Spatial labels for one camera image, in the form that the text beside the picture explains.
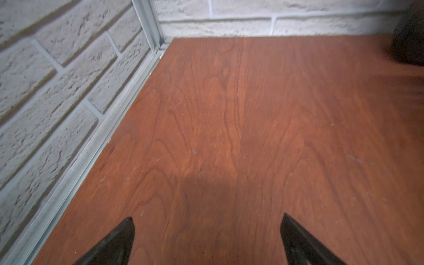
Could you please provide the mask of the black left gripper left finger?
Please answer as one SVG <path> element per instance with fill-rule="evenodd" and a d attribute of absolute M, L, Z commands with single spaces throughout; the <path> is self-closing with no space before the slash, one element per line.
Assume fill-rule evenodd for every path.
<path fill-rule="evenodd" d="M 75 265 L 127 265 L 134 238 L 134 222 L 131 217 L 127 217 L 79 258 Z"/>

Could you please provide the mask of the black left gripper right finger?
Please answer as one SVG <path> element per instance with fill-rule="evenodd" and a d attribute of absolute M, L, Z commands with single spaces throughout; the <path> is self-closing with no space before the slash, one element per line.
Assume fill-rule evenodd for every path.
<path fill-rule="evenodd" d="M 280 234 L 289 265 L 345 264 L 287 213 L 283 216 Z"/>

